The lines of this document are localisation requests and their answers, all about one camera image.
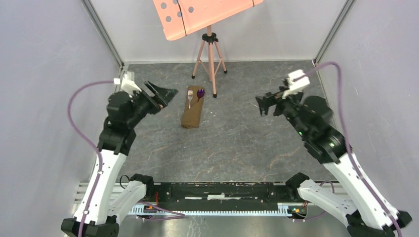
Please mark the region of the clear plastic fork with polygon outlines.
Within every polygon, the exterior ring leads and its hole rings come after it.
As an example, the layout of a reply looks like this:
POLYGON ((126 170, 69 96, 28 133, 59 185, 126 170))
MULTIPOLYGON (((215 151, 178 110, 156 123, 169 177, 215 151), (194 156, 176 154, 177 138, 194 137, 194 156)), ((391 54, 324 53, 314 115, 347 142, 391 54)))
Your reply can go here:
POLYGON ((192 100, 193 100, 193 95, 194 95, 193 90, 189 89, 188 90, 188 109, 191 108, 191 103, 192 103, 192 100))

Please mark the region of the brown cloth napkin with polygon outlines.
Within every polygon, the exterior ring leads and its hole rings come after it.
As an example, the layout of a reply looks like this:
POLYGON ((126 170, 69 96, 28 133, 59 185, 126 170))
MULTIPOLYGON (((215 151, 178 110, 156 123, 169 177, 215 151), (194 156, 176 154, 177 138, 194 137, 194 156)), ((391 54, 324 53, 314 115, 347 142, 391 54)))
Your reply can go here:
POLYGON ((184 112, 181 118, 181 126, 183 128, 198 128, 201 121, 201 114, 203 110, 203 104, 204 104, 204 97, 197 102, 197 91, 198 89, 203 88, 202 86, 196 86, 196 85, 190 85, 187 87, 186 90, 186 102, 185 102, 185 108, 184 112), (191 108, 188 109, 188 90, 193 90, 193 100, 191 103, 191 108))

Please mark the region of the purple plastic spoon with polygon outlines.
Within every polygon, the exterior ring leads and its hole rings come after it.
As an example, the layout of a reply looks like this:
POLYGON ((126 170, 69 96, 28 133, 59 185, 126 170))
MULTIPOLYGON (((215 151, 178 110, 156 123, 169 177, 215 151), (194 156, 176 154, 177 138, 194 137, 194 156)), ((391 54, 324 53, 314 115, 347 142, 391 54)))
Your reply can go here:
POLYGON ((198 91, 197 91, 197 102, 196 103, 198 103, 199 102, 199 100, 201 99, 201 98, 203 98, 204 97, 204 95, 205 95, 205 90, 203 89, 203 88, 200 88, 200 89, 198 89, 198 91))

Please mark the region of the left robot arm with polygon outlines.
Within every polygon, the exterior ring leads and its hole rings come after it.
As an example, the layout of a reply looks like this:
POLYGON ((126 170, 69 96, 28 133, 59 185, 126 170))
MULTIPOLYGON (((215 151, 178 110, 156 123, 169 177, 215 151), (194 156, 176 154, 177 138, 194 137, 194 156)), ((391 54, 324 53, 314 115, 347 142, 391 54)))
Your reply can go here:
POLYGON ((159 87, 150 81, 145 85, 152 96, 132 81, 121 84, 120 91, 108 98, 107 116, 98 144, 94 144, 75 126, 71 106, 83 89, 102 83, 82 86, 73 94, 67 107, 71 126, 96 153, 86 193, 73 217, 64 219, 61 224, 61 231, 69 237, 116 237, 121 222, 132 208, 140 200, 150 201, 155 196, 153 177, 134 174, 127 187, 113 201, 110 200, 115 180, 136 139, 134 128, 147 115, 155 115, 167 107, 178 93, 176 89, 159 87))

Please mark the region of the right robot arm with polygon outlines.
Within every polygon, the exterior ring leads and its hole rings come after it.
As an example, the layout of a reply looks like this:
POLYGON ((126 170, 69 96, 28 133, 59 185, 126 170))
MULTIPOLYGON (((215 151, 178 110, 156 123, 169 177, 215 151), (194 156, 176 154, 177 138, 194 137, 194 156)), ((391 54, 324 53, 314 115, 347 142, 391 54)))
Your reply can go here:
POLYGON ((291 201, 311 202, 338 219, 352 237, 395 237, 411 221, 411 215, 392 206, 370 183, 344 136, 330 120, 332 109, 324 98, 303 93, 282 98, 282 93, 257 96, 262 116, 274 107, 300 135, 307 151, 341 184, 345 200, 298 173, 286 181, 285 194, 291 201))

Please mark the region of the pink music stand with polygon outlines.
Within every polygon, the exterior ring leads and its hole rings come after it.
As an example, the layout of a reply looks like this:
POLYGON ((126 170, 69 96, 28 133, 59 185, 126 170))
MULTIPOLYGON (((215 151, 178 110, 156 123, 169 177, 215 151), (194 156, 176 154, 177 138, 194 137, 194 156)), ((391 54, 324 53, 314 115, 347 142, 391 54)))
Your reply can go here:
POLYGON ((178 40, 206 29, 191 78, 195 78, 198 65, 201 64, 212 82, 214 98, 217 97, 215 75, 219 68, 225 74, 228 70, 212 26, 262 2, 263 0, 153 0, 167 40, 178 40))

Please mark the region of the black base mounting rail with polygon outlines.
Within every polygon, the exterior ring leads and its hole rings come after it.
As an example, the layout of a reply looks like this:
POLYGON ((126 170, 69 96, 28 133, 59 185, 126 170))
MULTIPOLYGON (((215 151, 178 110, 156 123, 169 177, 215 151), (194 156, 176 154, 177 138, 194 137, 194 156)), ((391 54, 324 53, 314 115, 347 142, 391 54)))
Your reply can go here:
POLYGON ((141 200, 171 211, 264 211, 304 203, 284 182, 161 182, 141 200))

